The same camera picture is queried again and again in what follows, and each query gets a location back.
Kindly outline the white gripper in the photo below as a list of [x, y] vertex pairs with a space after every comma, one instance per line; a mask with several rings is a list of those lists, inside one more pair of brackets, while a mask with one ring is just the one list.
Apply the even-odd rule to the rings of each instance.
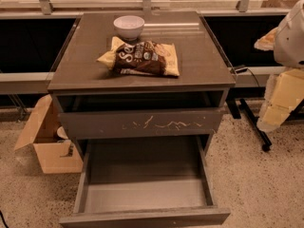
[[[277, 28], [257, 39], [254, 48], [268, 51], [275, 45]], [[259, 111], [256, 126], [263, 132], [274, 131], [288, 119], [304, 100], [304, 71], [292, 68], [279, 75], [271, 75], [267, 81], [264, 102]]]

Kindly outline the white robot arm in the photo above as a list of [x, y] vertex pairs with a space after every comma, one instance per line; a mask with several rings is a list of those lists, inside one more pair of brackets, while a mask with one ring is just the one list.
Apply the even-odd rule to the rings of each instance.
[[299, 0], [279, 25], [258, 39], [254, 47], [272, 50], [284, 66], [270, 75], [256, 126], [264, 132], [278, 129], [304, 100], [304, 0]]

